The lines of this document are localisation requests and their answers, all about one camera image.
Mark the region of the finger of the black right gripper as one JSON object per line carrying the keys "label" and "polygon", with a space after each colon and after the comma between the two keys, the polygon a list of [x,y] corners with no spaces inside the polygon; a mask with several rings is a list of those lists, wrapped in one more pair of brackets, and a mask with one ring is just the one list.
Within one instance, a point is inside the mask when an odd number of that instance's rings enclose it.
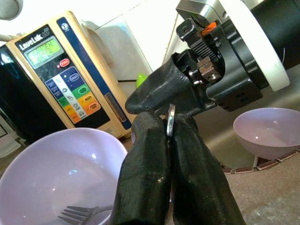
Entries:
{"label": "finger of the black right gripper", "polygon": [[178,68],[180,56],[174,53],[128,97],[125,108],[129,113],[155,111],[180,93],[195,93],[189,78]]}
{"label": "finger of the black right gripper", "polygon": [[176,113],[190,116],[195,116],[217,106],[215,102],[198,93],[180,93],[159,106],[155,110],[155,114],[166,115],[170,104],[175,105]]}

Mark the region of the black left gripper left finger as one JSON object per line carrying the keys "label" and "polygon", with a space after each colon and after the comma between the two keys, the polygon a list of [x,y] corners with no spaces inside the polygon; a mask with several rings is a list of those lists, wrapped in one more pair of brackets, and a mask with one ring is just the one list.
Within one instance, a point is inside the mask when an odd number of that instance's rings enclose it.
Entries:
{"label": "black left gripper left finger", "polygon": [[132,131],[135,141],[121,165],[110,224],[163,225],[171,191],[165,124],[142,112]]}

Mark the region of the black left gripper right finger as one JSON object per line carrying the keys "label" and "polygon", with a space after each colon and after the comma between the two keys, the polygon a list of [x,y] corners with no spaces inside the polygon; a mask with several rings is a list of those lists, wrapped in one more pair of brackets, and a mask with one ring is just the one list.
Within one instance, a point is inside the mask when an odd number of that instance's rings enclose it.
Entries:
{"label": "black left gripper right finger", "polygon": [[177,114],[172,138],[173,221],[176,225],[244,225],[221,164],[195,120]]}

